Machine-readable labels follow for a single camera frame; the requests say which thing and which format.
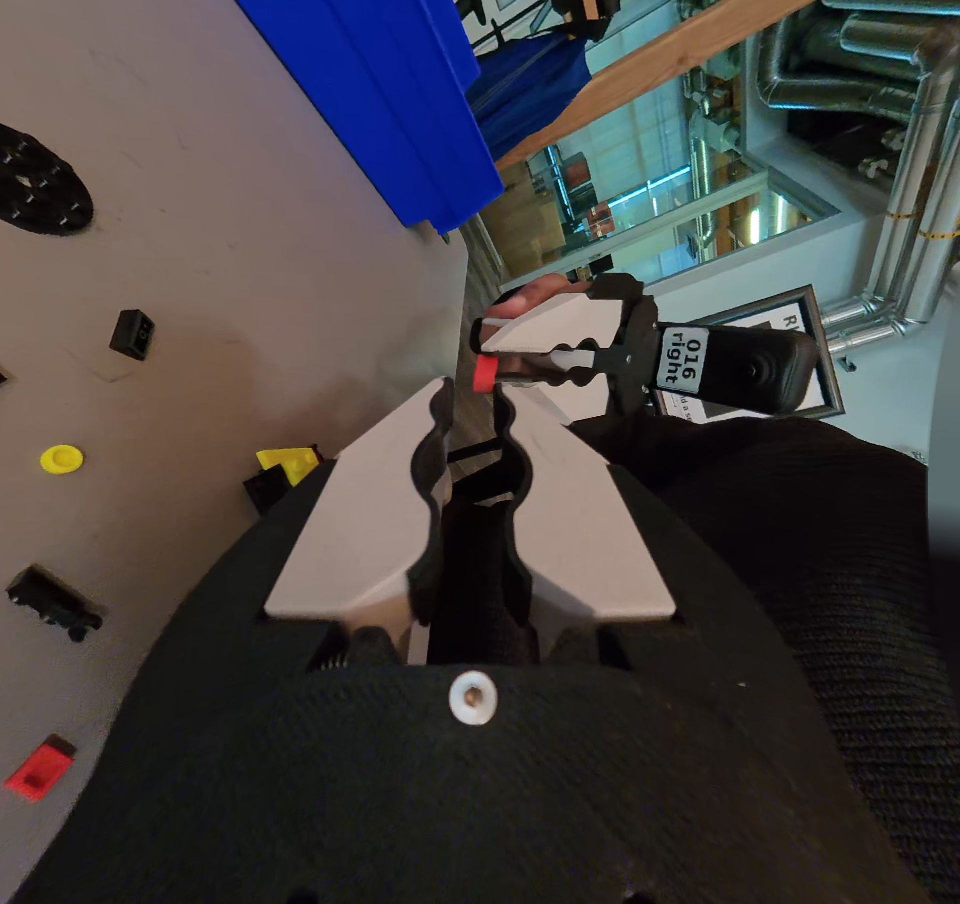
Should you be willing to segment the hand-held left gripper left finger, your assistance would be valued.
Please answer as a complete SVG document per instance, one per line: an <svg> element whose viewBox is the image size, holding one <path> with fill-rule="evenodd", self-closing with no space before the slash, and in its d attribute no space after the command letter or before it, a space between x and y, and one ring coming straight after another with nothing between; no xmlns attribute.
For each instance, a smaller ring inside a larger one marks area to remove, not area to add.
<svg viewBox="0 0 960 904"><path fill-rule="evenodd" d="M453 406L453 380L438 378L336 457L266 599L270 618L379 628L408 657L442 574Z"/></svg>

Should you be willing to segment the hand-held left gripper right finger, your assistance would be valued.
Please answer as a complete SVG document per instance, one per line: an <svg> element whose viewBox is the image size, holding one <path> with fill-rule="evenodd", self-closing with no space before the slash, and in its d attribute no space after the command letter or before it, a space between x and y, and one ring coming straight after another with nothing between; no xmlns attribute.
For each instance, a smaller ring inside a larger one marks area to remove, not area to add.
<svg viewBox="0 0 960 904"><path fill-rule="evenodd" d="M663 621L677 605L606 458L540 392L498 392L501 432L521 458L510 556L527 595L520 612L541 660L569 630Z"/></svg>

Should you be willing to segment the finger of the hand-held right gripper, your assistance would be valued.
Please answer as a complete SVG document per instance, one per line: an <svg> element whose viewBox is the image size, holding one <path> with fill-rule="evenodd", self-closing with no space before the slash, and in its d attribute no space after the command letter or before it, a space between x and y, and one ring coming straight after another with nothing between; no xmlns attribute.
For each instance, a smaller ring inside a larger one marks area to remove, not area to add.
<svg viewBox="0 0 960 904"><path fill-rule="evenodd" d="M558 388L565 383L585 387L594 378L605 377L591 349L553 349L547 353L507 352L492 355L490 387L498 384L530 386L543 383Z"/></svg>
<svg viewBox="0 0 960 904"><path fill-rule="evenodd" d="M619 299L562 293L516 318L483 318L471 329L475 354L546 355L590 342L606 350L617 338L623 313Z"/></svg>

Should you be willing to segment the yellow wedge lego plate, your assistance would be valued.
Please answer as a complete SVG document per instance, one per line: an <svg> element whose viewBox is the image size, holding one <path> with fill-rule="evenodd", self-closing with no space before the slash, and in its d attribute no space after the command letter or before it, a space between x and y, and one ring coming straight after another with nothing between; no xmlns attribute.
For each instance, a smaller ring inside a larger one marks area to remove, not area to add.
<svg viewBox="0 0 960 904"><path fill-rule="evenodd" d="M256 452L256 458L263 472L279 467L291 487L325 462L315 446L261 450Z"/></svg>

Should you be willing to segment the black square lego piece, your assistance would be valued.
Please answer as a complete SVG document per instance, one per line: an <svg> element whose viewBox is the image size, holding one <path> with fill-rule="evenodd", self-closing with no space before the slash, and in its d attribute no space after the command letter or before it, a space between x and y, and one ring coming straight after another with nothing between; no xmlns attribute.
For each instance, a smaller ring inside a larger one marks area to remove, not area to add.
<svg viewBox="0 0 960 904"><path fill-rule="evenodd" d="M259 517L265 516L292 489L292 484L281 464L261 469L242 482L246 496Z"/></svg>

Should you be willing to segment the small black lego tile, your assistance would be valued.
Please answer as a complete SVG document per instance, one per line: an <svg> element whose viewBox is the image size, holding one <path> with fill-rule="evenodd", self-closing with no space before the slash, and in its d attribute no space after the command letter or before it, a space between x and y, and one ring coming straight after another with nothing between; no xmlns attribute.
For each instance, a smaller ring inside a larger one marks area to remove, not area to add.
<svg viewBox="0 0 960 904"><path fill-rule="evenodd" d="M109 348L116 354L143 362L147 359L155 332L155 322L142 310L121 310Z"/></svg>

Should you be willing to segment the long black lego piece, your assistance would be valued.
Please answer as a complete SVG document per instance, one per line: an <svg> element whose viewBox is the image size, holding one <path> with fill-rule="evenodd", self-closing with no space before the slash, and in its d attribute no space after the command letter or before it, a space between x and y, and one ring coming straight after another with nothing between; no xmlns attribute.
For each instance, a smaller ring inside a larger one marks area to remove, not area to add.
<svg viewBox="0 0 960 904"><path fill-rule="evenodd" d="M37 565L21 571L6 589L9 601L35 612L39 619L62 629L73 643L83 642L102 627L103 618L76 593Z"/></svg>

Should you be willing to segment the red rectangular lego piece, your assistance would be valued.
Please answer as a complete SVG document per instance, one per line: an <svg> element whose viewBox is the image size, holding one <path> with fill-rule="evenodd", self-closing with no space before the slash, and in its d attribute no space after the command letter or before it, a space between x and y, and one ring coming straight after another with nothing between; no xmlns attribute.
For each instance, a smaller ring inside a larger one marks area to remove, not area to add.
<svg viewBox="0 0 960 904"><path fill-rule="evenodd" d="M52 734L3 782L3 790L30 802L42 801L74 764L77 748Z"/></svg>

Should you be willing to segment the black round lego plate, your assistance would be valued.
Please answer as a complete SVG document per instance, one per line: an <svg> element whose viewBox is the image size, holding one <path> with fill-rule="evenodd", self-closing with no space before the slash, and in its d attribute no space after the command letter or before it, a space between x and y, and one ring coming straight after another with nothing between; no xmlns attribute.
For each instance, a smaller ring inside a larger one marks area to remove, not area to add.
<svg viewBox="0 0 960 904"><path fill-rule="evenodd" d="M36 138L1 125L1 220L27 233L70 237L93 220L90 192L72 166Z"/></svg>

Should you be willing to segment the person's right hand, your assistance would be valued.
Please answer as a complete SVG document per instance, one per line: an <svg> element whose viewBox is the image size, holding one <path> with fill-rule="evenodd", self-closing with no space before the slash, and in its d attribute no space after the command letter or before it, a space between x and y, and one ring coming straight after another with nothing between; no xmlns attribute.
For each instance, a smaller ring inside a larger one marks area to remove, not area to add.
<svg viewBox="0 0 960 904"><path fill-rule="evenodd" d="M562 295L584 293L592 281L571 282L565 273L549 273L518 288L510 297L486 310L487 320L514 320L546 301Z"/></svg>

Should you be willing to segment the person's black knitted sweater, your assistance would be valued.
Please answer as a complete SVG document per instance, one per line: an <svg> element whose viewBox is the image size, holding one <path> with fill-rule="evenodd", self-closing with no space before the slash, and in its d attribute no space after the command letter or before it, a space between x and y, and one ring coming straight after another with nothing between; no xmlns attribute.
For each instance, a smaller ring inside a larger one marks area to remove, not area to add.
<svg viewBox="0 0 960 904"><path fill-rule="evenodd" d="M808 418L638 415L573 431L750 589L848 777L935 902L958 902L958 691L934 596L928 471Z"/></svg>

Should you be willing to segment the silver metal ducts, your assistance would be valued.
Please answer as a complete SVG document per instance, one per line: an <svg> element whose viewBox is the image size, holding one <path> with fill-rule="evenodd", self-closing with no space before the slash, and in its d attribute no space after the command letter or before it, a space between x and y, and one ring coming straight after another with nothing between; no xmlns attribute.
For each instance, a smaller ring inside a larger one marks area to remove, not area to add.
<svg viewBox="0 0 960 904"><path fill-rule="evenodd" d="M794 11L758 38L755 87L772 109L903 121L900 151L879 241L862 289L821 314L836 361L858 348L904 338L933 318L958 263L958 0L821 0L847 11L832 38L852 67L868 58L910 66L910 92L891 70L799 75Z"/></svg>

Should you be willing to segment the wooden beam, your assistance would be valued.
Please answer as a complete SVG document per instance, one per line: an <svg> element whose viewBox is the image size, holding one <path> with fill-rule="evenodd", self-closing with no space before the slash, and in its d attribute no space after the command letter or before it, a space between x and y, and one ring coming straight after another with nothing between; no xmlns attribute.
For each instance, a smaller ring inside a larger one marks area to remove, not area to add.
<svg viewBox="0 0 960 904"><path fill-rule="evenodd" d="M721 0L600 70L545 129L496 163L498 171L528 160L594 121L673 80L816 0Z"/></svg>

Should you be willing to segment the blue plastic bin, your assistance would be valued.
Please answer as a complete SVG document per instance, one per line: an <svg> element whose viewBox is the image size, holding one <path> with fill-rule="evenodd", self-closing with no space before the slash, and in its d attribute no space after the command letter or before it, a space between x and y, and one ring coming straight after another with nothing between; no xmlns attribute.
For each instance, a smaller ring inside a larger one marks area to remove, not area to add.
<svg viewBox="0 0 960 904"><path fill-rule="evenodd" d="M503 185L452 0L234 0L403 226L459 229Z"/></svg>

